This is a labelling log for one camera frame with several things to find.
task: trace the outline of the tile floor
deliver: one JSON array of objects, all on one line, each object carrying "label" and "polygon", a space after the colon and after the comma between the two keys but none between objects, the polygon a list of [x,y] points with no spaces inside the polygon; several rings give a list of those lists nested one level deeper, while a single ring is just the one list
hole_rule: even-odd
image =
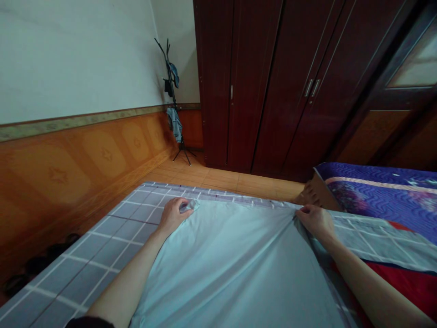
[{"label": "tile floor", "polygon": [[192,166],[188,165],[182,153],[174,162],[168,159],[162,163],[147,174],[142,182],[189,185],[282,201],[292,201],[304,188],[304,184],[299,182],[210,169],[205,166],[203,153],[194,153],[197,157],[188,153]]}]

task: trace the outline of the gray plaid mattress cover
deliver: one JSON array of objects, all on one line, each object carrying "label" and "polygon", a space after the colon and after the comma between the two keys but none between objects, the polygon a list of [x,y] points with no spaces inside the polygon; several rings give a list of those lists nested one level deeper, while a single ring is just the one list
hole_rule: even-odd
[{"label": "gray plaid mattress cover", "polygon": [[[2,327],[64,327],[83,316],[112,279],[133,258],[160,222],[173,197],[298,209],[299,205],[182,185],[146,182],[136,188],[40,275],[0,308]],[[342,242],[359,257],[418,271],[437,271],[437,246],[388,222],[331,212]],[[332,259],[310,242],[346,327],[362,327],[346,285],[332,271]]]}]

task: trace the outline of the black coat rack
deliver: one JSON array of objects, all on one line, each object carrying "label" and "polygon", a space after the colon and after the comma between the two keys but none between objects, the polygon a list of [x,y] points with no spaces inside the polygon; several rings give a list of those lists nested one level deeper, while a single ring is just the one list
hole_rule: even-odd
[{"label": "black coat rack", "polygon": [[[171,89],[172,89],[172,95],[173,95],[173,106],[174,106],[174,109],[176,110],[176,112],[178,112],[178,105],[176,104],[176,96],[175,96],[175,94],[174,94],[174,88],[173,88],[173,80],[172,80],[172,73],[171,73],[171,68],[170,68],[170,61],[168,60],[168,51],[170,50],[170,44],[168,43],[168,39],[167,39],[167,48],[166,48],[166,52],[164,52],[164,50],[163,50],[163,48],[161,47],[161,44],[158,42],[158,40],[156,39],[156,38],[154,38],[155,39],[155,41],[156,41],[156,43],[158,44],[158,46],[159,46],[159,49],[161,49],[161,51],[163,52],[163,54],[164,54],[164,59],[165,59],[165,66],[167,67],[167,76],[168,76],[168,80],[170,81],[170,86],[171,86]],[[183,152],[185,153],[185,156],[187,157],[187,160],[188,160],[188,163],[190,164],[190,166],[191,166],[191,162],[190,162],[190,159],[188,158],[188,155],[187,155],[187,147],[185,147],[185,143],[184,143],[184,141],[183,141],[183,134],[182,134],[182,131],[181,131],[181,142],[180,142],[180,144],[179,144],[179,151],[178,151],[178,153],[176,154],[176,156],[173,158],[173,162],[174,162],[174,160],[178,157],[178,155],[179,155],[179,153],[181,152],[181,150],[183,150]],[[196,155],[195,154],[193,154],[190,150],[188,150],[194,157],[196,157]]]}]

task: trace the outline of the light blue bed sheet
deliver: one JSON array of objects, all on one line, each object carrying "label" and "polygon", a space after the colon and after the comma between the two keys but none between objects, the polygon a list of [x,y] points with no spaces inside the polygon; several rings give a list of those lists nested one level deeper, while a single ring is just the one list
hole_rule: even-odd
[{"label": "light blue bed sheet", "polygon": [[294,209],[198,202],[160,250],[131,327],[343,327]]}]

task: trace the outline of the wardrobe handle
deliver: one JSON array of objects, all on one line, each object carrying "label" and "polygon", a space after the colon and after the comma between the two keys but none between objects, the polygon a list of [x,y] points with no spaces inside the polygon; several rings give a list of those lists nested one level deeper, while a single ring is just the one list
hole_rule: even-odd
[{"label": "wardrobe handle", "polygon": [[306,87],[305,97],[307,97],[310,94],[312,85],[313,85],[313,79],[310,79],[310,81],[308,82],[308,86]]},{"label": "wardrobe handle", "polygon": [[311,94],[312,97],[314,97],[315,92],[317,91],[317,88],[319,87],[319,84],[320,84],[320,79],[317,79],[317,80],[315,81],[315,86],[314,86],[313,93]]}]

